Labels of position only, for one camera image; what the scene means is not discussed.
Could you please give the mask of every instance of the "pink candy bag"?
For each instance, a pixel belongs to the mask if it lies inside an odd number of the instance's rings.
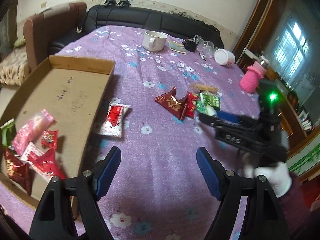
[[[53,121],[54,118],[44,109],[36,113],[21,127],[13,139],[12,145],[16,152],[21,156],[27,145],[37,139]]]

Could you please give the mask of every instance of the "small book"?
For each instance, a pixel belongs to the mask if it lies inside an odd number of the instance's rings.
[[[182,44],[177,43],[175,41],[168,41],[168,43],[169,43],[169,49],[171,49],[175,52],[187,54],[187,51]]]

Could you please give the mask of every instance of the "cardboard box lid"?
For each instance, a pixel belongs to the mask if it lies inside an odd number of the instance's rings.
[[[81,171],[87,140],[114,65],[111,60],[50,56],[18,89],[1,117],[0,126],[14,118],[19,130],[35,113],[46,109],[56,121],[49,130],[59,130],[56,159],[61,159],[68,178],[76,177]],[[39,139],[34,143],[42,149]],[[7,175],[4,161],[1,172]],[[3,174],[0,180],[6,185],[8,181],[4,181]],[[47,182],[36,174],[31,197],[40,200],[46,186]],[[36,202],[30,200],[24,190],[13,191],[35,206]]]

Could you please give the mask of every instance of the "table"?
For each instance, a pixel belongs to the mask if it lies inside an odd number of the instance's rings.
[[[243,74],[232,65],[226,68],[199,53],[187,55],[166,47],[159,53],[142,45],[144,30],[104,26],[66,46],[58,55],[97,57],[116,61],[113,79],[100,111],[108,102],[131,105],[125,117],[123,138],[92,135],[84,157],[84,169],[103,159],[112,146],[121,149],[122,160],[99,208],[115,239],[203,239],[219,202],[210,195],[196,163],[196,150],[206,147],[225,169],[234,169],[237,150],[214,139],[214,129],[198,117],[175,118],[154,97],[177,87],[177,98],[186,95],[192,83],[219,88],[221,109],[258,117],[257,95],[241,90]],[[34,211],[0,185],[1,204],[28,232]],[[241,201],[233,235],[241,229],[246,199]],[[84,231],[77,221],[79,233]]]

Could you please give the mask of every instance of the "brown armchair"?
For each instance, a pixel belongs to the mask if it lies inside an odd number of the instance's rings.
[[[48,57],[47,47],[51,41],[75,28],[85,14],[84,2],[52,7],[29,17],[23,26],[27,58],[31,71]]]

